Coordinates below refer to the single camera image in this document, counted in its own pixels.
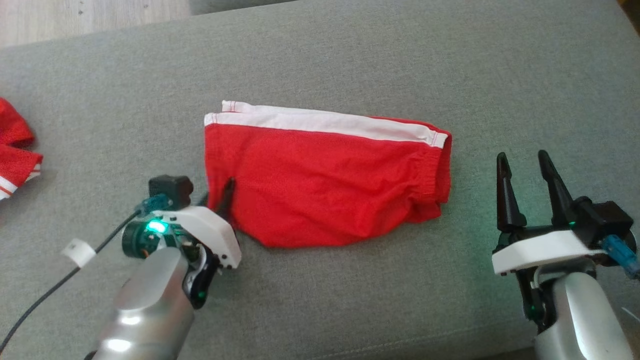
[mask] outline green led light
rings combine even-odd
[[[147,229],[153,230],[157,233],[163,233],[166,231],[166,224],[164,222],[153,220],[147,224]]]

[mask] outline red garment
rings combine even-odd
[[[0,200],[40,175],[42,155],[18,149],[31,145],[33,140],[26,121],[0,97]]]
[[[223,102],[205,117],[209,206],[268,247],[347,245],[439,217],[451,134],[412,120]]]

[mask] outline black cable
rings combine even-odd
[[[120,230],[122,230],[122,228],[125,227],[131,220],[133,220],[136,216],[138,216],[140,212],[141,212],[140,210],[136,210],[133,214],[129,215],[129,217],[126,220],[120,223],[120,225],[118,225],[118,227],[116,227],[115,230],[112,231],[111,234],[109,234],[109,236],[107,236],[107,238],[95,249],[95,253],[96,254],[99,253],[109,243],[109,241],[111,241],[120,232]],[[11,340],[11,338],[13,337],[13,334],[15,334],[15,331],[20,327],[20,325],[22,325],[22,323],[36,309],[36,307],[42,304],[43,301],[47,300],[47,298],[51,296],[51,294],[53,294],[57,289],[59,289],[60,286],[63,286],[65,282],[67,282],[75,274],[77,274],[78,271],[80,271],[79,267],[76,267],[75,269],[71,270],[71,272],[67,274],[67,276],[62,278],[62,280],[60,280],[51,289],[49,289],[49,291],[44,293],[44,295],[42,295],[36,302],[33,303],[33,305],[31,305],[31,307],[29,307],[29,309],[27,309],[27,311],[24,312],[24,314],[22,314],[22,316],[20,316],[18,321],[11,328],[11,330],[9,330],[9,334],[7,334],[7,336],[4,338],[2,345],[0,345],[0,355],[2,355],[2,353],[4,352],[4,348],[9,343],[9,340]]]

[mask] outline glowing light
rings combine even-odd
[[[166,231],[166,224],[164,222],[153,220],[147,224],[147,229],[163,233]]]
[[[107,347],[115,352],[125,352],[131,348],[131,342],[127,340],[111,339],[107,341]]]
[[[120,319],[120,322],[125,325],[137,325],[142,321],[140,316],[125,316]]]

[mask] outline robotic arm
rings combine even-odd
[[[207,299],[216,272],[235,269],[242,254],[228,216],[231,179],[218,214],[190,206],[187,177],[155,177],[150,195],[165,194],[170,208],[127,224],[122,249],[144,263],[122,286],[97,350],[85,360],[175,360]]]
[[[506,155],[497,158],[496,274],[514,273],[525,317],[538,326],[541,360],[633,360],[616,316],[596,281],[596,265],[624,267],[640,279],[631,219],[615,202],[573,200],[546,151],[538,153],[548,185],[551,225],[527,227],[511,186]]]

